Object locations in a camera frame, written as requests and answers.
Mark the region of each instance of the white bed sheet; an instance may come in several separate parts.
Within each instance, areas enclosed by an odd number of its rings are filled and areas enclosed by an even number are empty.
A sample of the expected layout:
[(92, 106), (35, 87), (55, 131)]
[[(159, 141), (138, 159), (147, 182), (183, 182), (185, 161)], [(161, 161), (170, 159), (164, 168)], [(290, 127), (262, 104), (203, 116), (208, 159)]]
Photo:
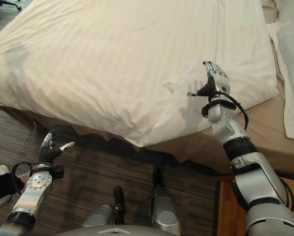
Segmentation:
[(277, 94), (260, 1), (35, 0), (0, 32), (0, 105), (142, 147), (209, 126), (203, 60), (245, 108)]

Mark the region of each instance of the gray striped carpet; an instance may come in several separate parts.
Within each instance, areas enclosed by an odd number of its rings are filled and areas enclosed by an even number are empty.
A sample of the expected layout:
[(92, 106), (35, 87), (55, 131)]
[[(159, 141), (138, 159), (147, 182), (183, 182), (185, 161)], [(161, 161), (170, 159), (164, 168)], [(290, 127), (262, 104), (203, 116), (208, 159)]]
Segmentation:
[[(24, 9), (31, 1), (21, 0)], [(18, 11), (0, 7), (0, 30)], [(36, 154), (46, 131), (39, 126), (30, 132), (0, 111), (0, 165), (12, 167), (20, 161), (36, 161)], [(127, 203), (126, 222), (150, 225), (152, 164), (137, 160), (129, 146), (106, 142), (98, 136), (78, 136), (72, 129), (58, 129), (58, 143), (75, 141), (76, 146), (59, 157), (65, 176), (54, 182), (35, 232), (55, 234), (80, 227), (97, 206), (113, 202), (113, 187), (124, 189)], [(19, 168), (18, 173), (26, 171)], [(165, 167), (165, 185), (175, 197), (184, 236), (214, 236), (217, 228), (218, 185), (213, 177), (185, 166)], [(0, 205), (0, 226), (18, 199)]]

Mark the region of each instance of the black pants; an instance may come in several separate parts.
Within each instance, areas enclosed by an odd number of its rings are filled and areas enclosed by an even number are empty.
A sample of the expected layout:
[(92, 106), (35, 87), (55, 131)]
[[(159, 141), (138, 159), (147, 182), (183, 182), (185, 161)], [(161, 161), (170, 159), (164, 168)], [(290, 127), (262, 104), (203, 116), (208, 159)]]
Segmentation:
[[(24, 187), (24, 183), (21, 181), (20, 178), (15, 178), (15, 183), (17, 184), (19, 189), (22, 189)], [(13, 181), (12, 181), (12, 174), (7, 173), (0, 176), (0, 198), (7, 196), (9, 194), (16, 193), (17, 190), (14, 187)]]

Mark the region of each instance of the white pillow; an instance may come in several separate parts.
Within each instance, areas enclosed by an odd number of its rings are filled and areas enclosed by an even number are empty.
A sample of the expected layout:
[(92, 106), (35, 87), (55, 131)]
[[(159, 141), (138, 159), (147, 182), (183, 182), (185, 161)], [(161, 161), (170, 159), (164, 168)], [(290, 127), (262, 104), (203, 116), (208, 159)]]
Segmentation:
[(288, 138), (294, 139), (294, 19), (288, 24), (268, 25), (281, 74), (285, 81), (284, 125)]
[(278, 22), (285, 24), (294, 19), (294, 0), (274, 0), (279, 12)]

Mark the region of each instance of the silver metal arm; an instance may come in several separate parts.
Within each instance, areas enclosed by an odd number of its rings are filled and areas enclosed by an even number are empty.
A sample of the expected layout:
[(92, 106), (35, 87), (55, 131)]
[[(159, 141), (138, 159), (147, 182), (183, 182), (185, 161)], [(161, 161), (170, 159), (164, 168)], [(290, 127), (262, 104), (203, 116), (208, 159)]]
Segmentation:
[[(38, 164), (34, 169), (45, 167), (49, 166)], [(36, 172), (29, 178), (26, 190), (13, 207), (7, 221), (0, 228), (1, 235), (21, 236), (33, 229), (45, 200), (52, 190), (52, 180), (48, 171)]]
[(228, 76), (212, 62), (204, 62), (204, 65), (207, 85), (187, 95), (209, 97), (207, 118), (214, 136), (230, 159), (235, 174), (231, 185), (238, 202), (248, 210), (248, 235), (294, 236), (294, 214), (285, 206), (287, 192), (282, 182), (250, 141), (246, 130), (237, 121), (235, 110), (228, 106)]
[(55, 148), (55, 135), (55, 132), (51, 131), (43, 140), (38, 152), (39, 164), (31, 170), (32, 176), (26, 183), (26, 190), (0, 228), (0, 235), (22, 236), (32, 231), (52, 190), (53, 180), (63, 177), (63, 168), (60, 166), (54, 168), (52, 163), (63, 151), (72, 147), (74, 142)]

